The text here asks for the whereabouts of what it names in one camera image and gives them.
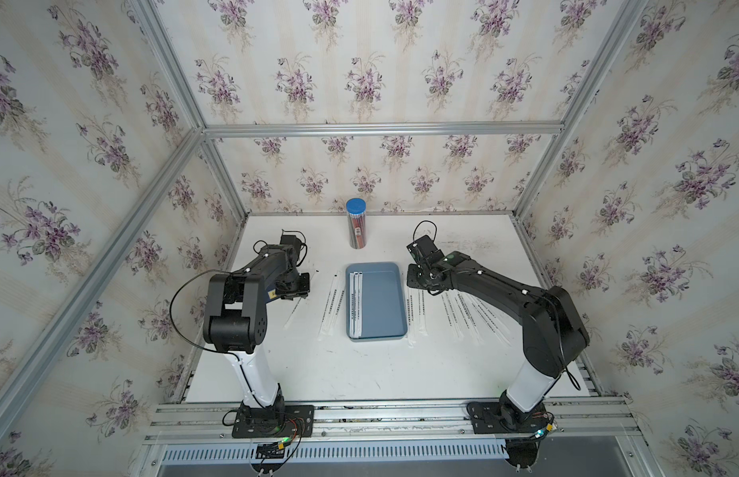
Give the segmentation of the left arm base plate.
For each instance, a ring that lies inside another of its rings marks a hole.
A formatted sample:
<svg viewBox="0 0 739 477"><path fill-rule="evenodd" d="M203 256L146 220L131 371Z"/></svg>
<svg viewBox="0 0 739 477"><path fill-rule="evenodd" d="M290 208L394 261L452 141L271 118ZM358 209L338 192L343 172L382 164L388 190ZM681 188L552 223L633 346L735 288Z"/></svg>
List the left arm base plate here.
<svg viewBox="0 0 739 477"><path fill-rule="evenodd" d="M315 421L313 405L272 405L248 407L242 405L231 426L233 438L310 437Z"/></svg>

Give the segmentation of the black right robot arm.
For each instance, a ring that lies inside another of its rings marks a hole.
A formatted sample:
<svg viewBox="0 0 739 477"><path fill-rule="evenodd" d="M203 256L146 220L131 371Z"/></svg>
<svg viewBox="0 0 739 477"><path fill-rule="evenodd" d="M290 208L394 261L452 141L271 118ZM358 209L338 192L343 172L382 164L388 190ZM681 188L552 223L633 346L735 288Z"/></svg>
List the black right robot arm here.
<svg viewBox="0 0 739 477"><path fill-rule="evenodd" d="M510 430L540 412L540 404L568 365L590 344L570 294L560 286L541 288L485 268L467 254L445 254L424 235L407 246L413 264L407 284L431 295L459 291L513 318L522 327L524 363L502 393L496 417Z"/></svg>

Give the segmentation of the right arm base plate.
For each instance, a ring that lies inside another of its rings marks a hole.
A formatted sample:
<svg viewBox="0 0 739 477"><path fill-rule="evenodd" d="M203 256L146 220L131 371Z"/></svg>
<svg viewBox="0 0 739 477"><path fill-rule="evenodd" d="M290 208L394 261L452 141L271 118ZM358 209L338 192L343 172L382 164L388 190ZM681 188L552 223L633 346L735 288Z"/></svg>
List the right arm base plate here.
<svg viewBox="0 0 739 477"><path fill-rule="evenodd" d="M554 430L554 415L542 403L524 413L508 399L471 401L466 405L466 413L476 434L530 434L543 437Z"/></svg>

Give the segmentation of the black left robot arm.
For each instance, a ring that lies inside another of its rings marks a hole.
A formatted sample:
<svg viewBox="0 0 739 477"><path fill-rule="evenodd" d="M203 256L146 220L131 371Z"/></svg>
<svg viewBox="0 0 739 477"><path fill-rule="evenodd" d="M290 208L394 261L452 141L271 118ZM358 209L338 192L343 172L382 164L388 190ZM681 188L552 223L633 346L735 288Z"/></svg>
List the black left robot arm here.
<svg viewBox="0 0 739 477"><path fill-rule="evenodd" d="M284 230L277 244L265 242L249 264L218 272L208 283L202 337L230 363L246 407L273 409L283 401L262 350L267 305L308 296L310 274L298 270L307 254L305 235Z"/></svg>

